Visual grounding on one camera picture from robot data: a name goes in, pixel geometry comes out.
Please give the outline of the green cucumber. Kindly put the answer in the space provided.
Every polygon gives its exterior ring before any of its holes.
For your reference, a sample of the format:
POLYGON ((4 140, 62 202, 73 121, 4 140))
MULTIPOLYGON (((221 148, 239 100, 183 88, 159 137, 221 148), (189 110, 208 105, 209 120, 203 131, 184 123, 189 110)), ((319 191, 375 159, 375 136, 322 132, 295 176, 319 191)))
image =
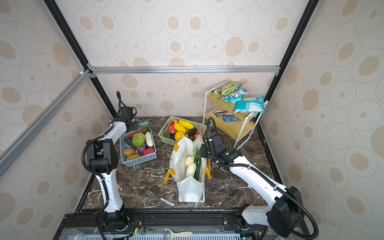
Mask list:
POLYGON ((194 174, 194 178, 199 181, 199 176, 200 176, 200 170, 201 170, 201 158, 198 158, 197 161, 196 161, 196 170, 195 170, 195 174, 194 174))

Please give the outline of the white radish with leaves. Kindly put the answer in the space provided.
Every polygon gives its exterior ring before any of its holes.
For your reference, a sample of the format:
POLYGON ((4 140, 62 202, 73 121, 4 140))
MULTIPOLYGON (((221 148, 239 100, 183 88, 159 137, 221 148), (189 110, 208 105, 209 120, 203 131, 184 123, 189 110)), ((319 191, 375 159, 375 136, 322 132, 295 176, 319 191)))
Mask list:
POLYGON ((194 157, 195 157, 195 162, 192 163, 189 167, 186 167, 185 178, 194 177, 195 170, 196 170, 196 167, 197 167, 196 166, 196 161, 197 161, 198 158, 200 158, 200 150, 199 149, 196 150, 196 153, 195 153, 194 157))

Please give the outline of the blue plastic vegetable basket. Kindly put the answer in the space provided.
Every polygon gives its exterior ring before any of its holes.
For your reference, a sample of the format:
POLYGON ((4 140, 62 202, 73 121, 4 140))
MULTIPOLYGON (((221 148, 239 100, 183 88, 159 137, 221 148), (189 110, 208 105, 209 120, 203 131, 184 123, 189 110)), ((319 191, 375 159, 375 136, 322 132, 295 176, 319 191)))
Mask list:
POLYGON ((121 162, 133 167, 157 158, 152 124, 138 124, 138 130, 131 130, 120 137, 121 162))

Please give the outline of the white grocery bag yellow handles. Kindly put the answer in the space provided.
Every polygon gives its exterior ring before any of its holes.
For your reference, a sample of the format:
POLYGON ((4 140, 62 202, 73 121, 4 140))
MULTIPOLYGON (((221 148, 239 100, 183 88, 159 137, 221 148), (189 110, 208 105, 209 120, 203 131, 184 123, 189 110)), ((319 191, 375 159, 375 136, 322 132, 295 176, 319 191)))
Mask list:
POLYGON ((205 176, 211 179, 211 170, 207 159, 200 157, 202 144, 202 135, 198 134, 195 140, 183 137, 174 145, 164 183, 169 177, 177 182, 181 203, 205 202, 205 176))

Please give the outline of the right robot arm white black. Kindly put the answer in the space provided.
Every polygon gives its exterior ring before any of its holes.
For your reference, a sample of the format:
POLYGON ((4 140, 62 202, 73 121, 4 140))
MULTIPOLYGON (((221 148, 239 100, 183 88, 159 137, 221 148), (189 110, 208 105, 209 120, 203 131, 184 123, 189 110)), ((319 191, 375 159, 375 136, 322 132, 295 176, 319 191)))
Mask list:
POLYGON ((214 118, 207 121, 207 130, 200 156, 212 160, 218 167, 229 169, 245 181, 267 203, 266 206, 247 206, 240 212, 240 223, 245 226, 263 225, 279 236, 294 234, 302 239, 314 240, 319 227, 312 214, 304 207, 300 191, 272 180, 236 148, 227 148, 216 127, 214 118))

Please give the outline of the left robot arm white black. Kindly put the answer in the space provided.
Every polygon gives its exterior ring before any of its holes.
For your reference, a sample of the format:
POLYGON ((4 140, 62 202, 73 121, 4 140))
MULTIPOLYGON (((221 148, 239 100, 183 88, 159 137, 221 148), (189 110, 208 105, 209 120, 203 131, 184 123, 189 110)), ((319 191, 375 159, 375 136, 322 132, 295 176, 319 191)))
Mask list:
POLYGON ((115 149, 115 143, 121 135, 133 128, 137 111, 123 103, 119 91, 116 92, 116 95, 119 101, 118 112, 104 133, 87 141, 82 152, 82 164, 88 172, 96 175, 98 179, 103 194, 102 212, 105 221, 116 225, 118 229, 122 229, 128 224, 129 218, 120 197, 116 179, 119 156, 115 149))

